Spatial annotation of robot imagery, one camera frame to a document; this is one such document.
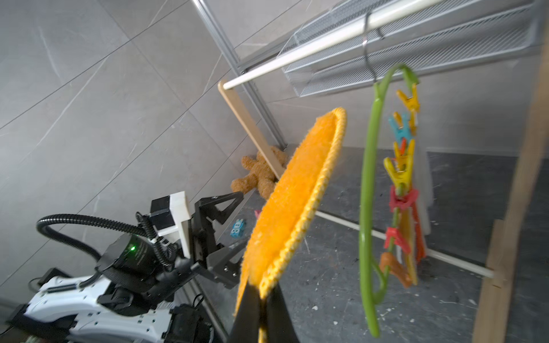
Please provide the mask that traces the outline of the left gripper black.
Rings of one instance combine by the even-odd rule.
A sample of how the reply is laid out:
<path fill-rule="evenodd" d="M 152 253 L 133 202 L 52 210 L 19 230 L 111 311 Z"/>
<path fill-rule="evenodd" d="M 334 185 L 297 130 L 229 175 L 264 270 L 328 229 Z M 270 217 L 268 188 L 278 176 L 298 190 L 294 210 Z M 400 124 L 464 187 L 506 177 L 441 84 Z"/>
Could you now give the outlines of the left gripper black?
<path fill-rule="evenodd" d="M 233 192 L 198 200 L 190 220 L 192 275 L 201 275 L 212 282 L 232 289 L 240 282 L 241 264 L 249 238 L 230 245 L 217 243 L 213 222 L 226 223 L 244 200 L 242 192 Z"/>

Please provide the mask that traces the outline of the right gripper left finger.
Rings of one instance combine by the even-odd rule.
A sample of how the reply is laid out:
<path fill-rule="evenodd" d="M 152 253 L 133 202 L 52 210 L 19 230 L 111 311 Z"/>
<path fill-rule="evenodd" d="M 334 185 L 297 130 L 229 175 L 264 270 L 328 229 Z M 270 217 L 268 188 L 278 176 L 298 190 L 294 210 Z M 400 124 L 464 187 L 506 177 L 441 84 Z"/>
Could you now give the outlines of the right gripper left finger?
<path fill-rule="evenodd" d="M 260 299 L 259 290 L 247 284 L 237 311 L 237 317 L 227 339 L 228 343 L 259 342 L 261 306 L 262 300 Z"/>

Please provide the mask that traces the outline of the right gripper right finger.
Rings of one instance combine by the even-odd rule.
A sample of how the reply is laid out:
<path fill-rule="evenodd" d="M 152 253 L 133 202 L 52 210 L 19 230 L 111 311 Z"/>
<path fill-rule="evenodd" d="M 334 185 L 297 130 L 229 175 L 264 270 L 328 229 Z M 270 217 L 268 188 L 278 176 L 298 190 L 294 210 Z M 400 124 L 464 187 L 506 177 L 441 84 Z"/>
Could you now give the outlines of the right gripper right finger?
<path fill-rule="evenodd" d="M 264 331 L 268 343 L 299 343 L 283 291 L 277 284 L 264 303 Z"/>

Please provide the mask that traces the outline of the orange fuzzy insole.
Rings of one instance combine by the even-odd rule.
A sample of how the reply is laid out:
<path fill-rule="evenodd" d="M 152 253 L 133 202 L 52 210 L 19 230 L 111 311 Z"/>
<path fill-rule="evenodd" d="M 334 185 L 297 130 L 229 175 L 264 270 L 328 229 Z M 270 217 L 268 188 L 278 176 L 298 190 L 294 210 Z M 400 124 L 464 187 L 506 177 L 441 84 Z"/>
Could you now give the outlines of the orange fuzzy insole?
<path fill-rule="evenodd" d="M 347 126 L 342 107 L 318 117 L 262 209 L 244 253 L 236 307 L 251 286 L 264 300 L 278 284 L 319 207 Z"/>

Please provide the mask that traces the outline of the green clip hanger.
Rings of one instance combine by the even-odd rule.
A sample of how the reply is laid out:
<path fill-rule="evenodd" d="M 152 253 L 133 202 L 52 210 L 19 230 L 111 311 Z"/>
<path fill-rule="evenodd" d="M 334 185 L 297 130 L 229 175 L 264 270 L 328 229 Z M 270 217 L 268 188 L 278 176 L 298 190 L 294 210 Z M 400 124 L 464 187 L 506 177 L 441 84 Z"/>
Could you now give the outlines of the green clip hanger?
<path fill-rule="evenodd" d="M 390 82 L 396 71 L 403 73 L 409 89 L 417 84 L 418 78 L 410 67 L 396 64 L 390 67 L 381 81 L 373 85 L 374 102 L 367 128 L 360 193 L 360 230 L 359 230 L 359 260 L 360 260 L 360 292 L 362 297 L 365 320 L 369 333 L 380 337 L 380 327 L 377 321 L 375 305 L 383 300 L 387 289 L 387 280 L 373 257 L 373 202 L 375 193 L 375 168 L 377 161 L 377 143 L 383 106 Z"/>

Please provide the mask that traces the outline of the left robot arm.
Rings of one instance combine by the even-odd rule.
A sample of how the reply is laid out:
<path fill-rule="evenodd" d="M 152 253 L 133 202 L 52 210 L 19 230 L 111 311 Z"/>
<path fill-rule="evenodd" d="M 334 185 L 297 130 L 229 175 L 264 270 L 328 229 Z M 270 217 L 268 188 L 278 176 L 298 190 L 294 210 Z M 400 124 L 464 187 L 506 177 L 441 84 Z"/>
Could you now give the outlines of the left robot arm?
<path fill-rule="evenodd" d="M 38 233 L 90 255 L 94 274 L 50 269 L 8 326 L 48 342 L 225 342 L 203 294 L 184 304 L 174 296 L 197 276 L 228 289 L 238 284 L 235 256 L 246 241 L 218 243 L 213 224 L 225 223 L 243 198 L 241 192 L 206 197 L 189 210 L 186 194 L 178 192 L 153 200 L 135 224 L 83 214 L 42 217 Z"/>

